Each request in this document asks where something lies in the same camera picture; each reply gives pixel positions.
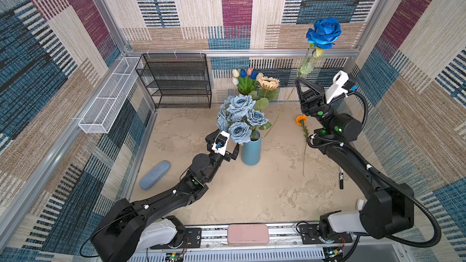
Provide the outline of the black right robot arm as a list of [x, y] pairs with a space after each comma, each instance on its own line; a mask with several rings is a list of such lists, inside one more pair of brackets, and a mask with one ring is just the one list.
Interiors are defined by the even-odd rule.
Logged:
[[[412, 188], [384, 175], [351, 145], [358, 139], [368, 117], [367, 100], [363, 94], [353, 90], [353, 82], [345, 83], [343, 92], [334, 98], [326, 96], [324, 86], [318, 83], [299, 77], [295, 84], [302, 113], [314, 117], [322, 126], [307, 137], [308, 146], [320, 150], [333, 160], [366, 198], [361, 210], [322, 215], [319, 221], [321, 239], [334, 240], [339, 233], [349, 232], [378, 240], [388, 238], [411, 247], [428, 248], [437, 245], [442, 238], [441, 227], [434, 215], [415, 199]], [[362, 102], [361, 121], [349, 114], [339, 114], [333, 108], [333, 103], [352, 95]], [[427, 241], [409, 241], [396, 236], [414, 226], [416, 208], [433, 226], [433, 236]]]

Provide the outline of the blue cylindrical vase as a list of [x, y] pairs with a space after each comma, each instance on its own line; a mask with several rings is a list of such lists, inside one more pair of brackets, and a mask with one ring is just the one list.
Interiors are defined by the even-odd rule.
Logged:
[[262, 136], [259, 131], [254, 134], [254, 139], [244, 143], [241, 149], [241, 160], [245, 165], [255, 166], [261, 158]]

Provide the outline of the cream sunflower stem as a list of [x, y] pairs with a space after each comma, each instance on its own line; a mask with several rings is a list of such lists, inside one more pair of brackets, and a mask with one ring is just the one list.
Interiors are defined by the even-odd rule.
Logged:
[[249, 95], [256, 102], [254, 110], [263, 112], [269, 103], [277, 96], [277, 90], [280, 86], [280, 80], [264, 76], [262, 81], [257, 81], [257, 87]]

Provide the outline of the pink ribbed glass vase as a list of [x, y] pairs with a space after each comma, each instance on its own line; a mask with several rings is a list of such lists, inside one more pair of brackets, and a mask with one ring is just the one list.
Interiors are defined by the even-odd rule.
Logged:
[[244, 90], [242, 90], [240, 87], [238, 87], [238, 91], [241, 95], [248, 95], [248, 92], [245, 92]]

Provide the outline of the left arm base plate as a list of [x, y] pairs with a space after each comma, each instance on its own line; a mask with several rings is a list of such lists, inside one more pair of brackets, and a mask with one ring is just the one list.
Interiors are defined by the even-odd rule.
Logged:
[[183, 233], [180, 231], [175, 235], [174, 239], [167, 245], [151, 246], [151, 250], [160, 249], [176, 249], [178, 251], [184, 249], [188, 245], [188, 249], [200, 248], [202, 228], [186, 228]]

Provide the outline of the orange carnation stem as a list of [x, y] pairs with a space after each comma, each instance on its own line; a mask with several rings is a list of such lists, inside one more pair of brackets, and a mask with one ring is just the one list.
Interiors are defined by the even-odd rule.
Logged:
[[305, 115], [300, 115], [296, 118], [296, 124], [302, 128], [303, 134], [305, 137], [305, 145], [304, 145], [304, 150], [303, 150], [303, 164], [302, 164], [303, 177], [305, 176], [305, 159], [306, 159], [306, 154], [307, 154], [308, 138], [309, 138], [309, 130], [306, 125], [307, 120], [308, 120], [308, 117]]

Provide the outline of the blue rose stem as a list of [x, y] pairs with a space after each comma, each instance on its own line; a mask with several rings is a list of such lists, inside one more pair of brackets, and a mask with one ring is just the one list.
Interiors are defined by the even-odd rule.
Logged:
[[337, 19], [318, 19], [307, 31], [308, 50], [298, 69], [298, 76], [306, 77], [314, 69], [316, 61], [334, 46], [341, 34], [341, 25]]

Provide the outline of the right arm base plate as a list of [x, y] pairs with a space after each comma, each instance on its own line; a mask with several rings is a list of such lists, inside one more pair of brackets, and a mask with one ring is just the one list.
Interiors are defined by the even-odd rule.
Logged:
[[353, 237], [346, 232], [324, 237], [320, 233], [318, 224], [299, 223], [296, 229], [304, 245], [346, 245], [353, 242]]

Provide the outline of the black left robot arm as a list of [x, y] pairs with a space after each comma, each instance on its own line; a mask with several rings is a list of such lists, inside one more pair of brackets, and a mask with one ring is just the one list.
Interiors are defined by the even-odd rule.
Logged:
[[206, 137], [209, 154], [198, 154], [173, 188], [150, 198], [117, 201], [89, 237], [104, 262], [126, 262], [137, 250], [143, 231], [172, 211], [201, 199], [224, 161], [236, 160], [240, 145], [226, 150], [229, 135], [216, 130]]

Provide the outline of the cream white tulip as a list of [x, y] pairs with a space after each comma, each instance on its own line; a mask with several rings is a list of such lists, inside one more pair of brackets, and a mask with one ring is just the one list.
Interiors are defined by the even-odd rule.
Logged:
[[240, 72], [237, 69], [232, 70], [233, 77], [238, 78], [240, 76]]

